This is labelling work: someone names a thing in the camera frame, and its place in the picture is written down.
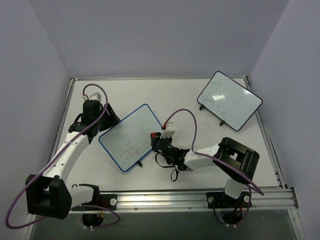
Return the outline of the blue framed whiteboard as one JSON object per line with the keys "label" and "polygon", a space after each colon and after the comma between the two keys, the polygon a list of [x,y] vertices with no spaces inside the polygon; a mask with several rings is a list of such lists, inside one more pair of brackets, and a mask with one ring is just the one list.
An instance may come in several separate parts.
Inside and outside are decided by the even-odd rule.
{"label": "blue framed whiteboard", "polygon": [[98,141],[122,172],[129,171],[151,150],[151,133],[161,131],[161,123],[148,104],[142,104]]}

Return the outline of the red whiteboard eraser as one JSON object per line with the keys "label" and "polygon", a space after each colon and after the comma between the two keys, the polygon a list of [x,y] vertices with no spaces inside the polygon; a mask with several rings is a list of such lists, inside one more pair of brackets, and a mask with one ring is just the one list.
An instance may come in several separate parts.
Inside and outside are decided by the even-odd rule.
{"label": "red whiteboard eraser", "polygon": [[150,134],[151,139],[156,139],[156,138],[160,138],[162,134],[160,132],[152,132]]}

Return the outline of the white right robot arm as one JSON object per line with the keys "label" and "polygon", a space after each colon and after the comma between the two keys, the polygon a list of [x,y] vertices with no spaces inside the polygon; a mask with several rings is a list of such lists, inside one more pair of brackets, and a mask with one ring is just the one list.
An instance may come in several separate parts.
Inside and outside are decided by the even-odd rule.
{"label": "white right robot arm", "polygon": [[217,166],[229,177],[222,193],[223,203],[234,206],[240,201],[243,188],[247,186],[261,196],[263,191],[253,182],[253,177],[260,159],[255,150],[224,137],[220,143],[198,150],[182,149],[172,145],[173,138],[163,137],[160,132],[150,134],[150,145],[155,152],[155,160],[161,156],[165,169],[173,169],[176,176],[180,172],[192,172],[200,168]]}

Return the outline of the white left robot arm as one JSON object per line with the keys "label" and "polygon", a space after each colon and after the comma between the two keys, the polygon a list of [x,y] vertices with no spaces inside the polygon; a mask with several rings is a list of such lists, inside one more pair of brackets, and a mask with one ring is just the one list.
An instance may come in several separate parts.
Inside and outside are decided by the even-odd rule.
{"label": "white left robot arm", "polygon": [[87,99],[80,113],[70,125],[63,144],[54,155],[53,164],[37,177],[26,179],[27,210],[30,214],[64,219],[73,208],[87,207],[95,210],[100,206],[101,195],[97,185],[74,183],[66,186],[68,176],[81,153],[94,137],[120,123],[109,103],[102,105],[97,99]]}

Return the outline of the black framed whiteboard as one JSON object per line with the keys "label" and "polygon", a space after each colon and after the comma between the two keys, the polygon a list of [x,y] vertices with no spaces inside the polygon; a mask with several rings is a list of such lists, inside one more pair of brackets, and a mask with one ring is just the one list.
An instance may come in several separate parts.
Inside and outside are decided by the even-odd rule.
{"label": "black framed whiteboard", "polygon": [[263,99],[221,71],[216,71],[197,97],[222,124],[239,131],[262,105]]}

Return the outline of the aluminium mounting rail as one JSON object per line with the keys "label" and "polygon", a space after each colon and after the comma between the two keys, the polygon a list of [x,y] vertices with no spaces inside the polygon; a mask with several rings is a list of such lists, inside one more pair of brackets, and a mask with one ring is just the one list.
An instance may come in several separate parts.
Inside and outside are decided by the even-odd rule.
{"label": "aluminium mounting rail", "polygon": [[210,209],[231,211],[282,210],[298,207],[294,190],[266,188],[260,195],[245,188],[233,199],[221,189],[160,190],[160,191],[99,191],[97,186],[78,185],[71,189],[49,192],[43,189],[27,191],[28,212],[33,215],[64,219],[69,213],[94,212],[101,208],[118,213],[131,212],[203,212]]}

